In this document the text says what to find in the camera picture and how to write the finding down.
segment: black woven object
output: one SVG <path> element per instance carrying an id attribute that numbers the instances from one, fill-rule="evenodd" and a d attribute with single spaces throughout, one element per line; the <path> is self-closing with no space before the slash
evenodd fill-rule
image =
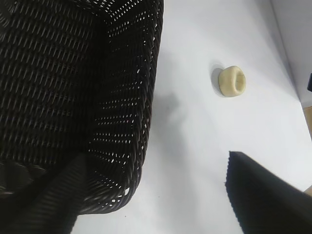
<path id="1" fill-rule="evenodd" d="M 80 214 L 126 205 L 151 124 L 163 0 L 0 1 L 0 200 L 78 154 Z"/>
<path id="2" fill-rule="evenodd" d="M 312 233 L 312 197 L 245 154 L 230 152 L 226 189 L 245 234 Z"/>

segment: beige ring-shaped object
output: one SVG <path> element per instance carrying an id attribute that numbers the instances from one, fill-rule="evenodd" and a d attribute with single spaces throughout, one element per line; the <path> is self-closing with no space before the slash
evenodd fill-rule
<path id="1" fill-rule="evenodd" d="M 224 69 L 218 77 L 219 87 L 226 97 L 241 95 L 246 89 L 246 78 L 237 66 Z"/>

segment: black wicker basket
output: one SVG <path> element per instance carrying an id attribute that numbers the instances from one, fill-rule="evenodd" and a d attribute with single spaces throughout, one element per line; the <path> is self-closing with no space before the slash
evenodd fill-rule
<path id="1" fill-rule="evenodd" d="M 0 1 L 0 199 L 84 154 L 80 214 L 126 205 L 151 124 L 163 0 Z"/>

